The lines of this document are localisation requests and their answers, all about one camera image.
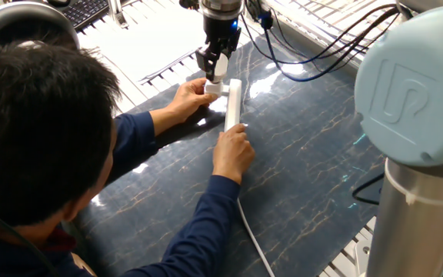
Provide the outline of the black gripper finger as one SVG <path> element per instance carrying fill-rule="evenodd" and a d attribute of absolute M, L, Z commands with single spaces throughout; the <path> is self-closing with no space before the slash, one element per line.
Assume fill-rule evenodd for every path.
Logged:
<path fill-rule="evenodd" d="M 231 58 L 232 53 L 237 49 L 238 46 L 238 37 L 232 37 L 227 41 L 227 45 L 225 48 L 225 55 L 228 58 Z"/>
<path fill-rule="evenodd" d="M 220 82 L 220 76 L 215 74 L 220 52 L 211 50 L 209 45 L 204 45 L 195 51 L 195 57 L 198 67 L 205 73 L 207 80 L 213 83 Z"/>

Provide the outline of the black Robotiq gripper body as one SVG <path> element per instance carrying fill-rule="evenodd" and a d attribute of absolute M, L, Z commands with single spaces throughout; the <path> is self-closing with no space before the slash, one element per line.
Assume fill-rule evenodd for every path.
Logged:
<path fill-rule="evenodd" d="M 203 19 L 205 44 L 209 45 L 211 50 L 225 55 L 227 41 L 232 37 L 240 38 L 241 28 L 238 26 L 238 18 L 220 20 L 205 16 Z"/>

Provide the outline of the person's left hand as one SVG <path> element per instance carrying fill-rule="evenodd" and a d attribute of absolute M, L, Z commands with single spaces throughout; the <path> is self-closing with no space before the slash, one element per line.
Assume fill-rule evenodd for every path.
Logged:
<path fill-rule="evenodd" d="M 206 78 L 197 78 L 183 83 L 179 86 L 170 104 L 149 112 L 155 136 L 175 125 L 186 122 L 201 106 L 209 106 L 218 98 L 214 94 L 205 94 L 206 81 Z"/>

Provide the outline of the person's right hand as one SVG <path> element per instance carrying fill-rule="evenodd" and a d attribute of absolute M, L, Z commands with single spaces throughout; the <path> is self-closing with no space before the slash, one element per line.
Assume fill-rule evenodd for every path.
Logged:
<path fill-rule="evenodd" d="M 237 124 L 220 132 L 213 151 L 213 175 L 226 177 L 241 184 L 242 176 L 255 157 L 244 124 Z"/>

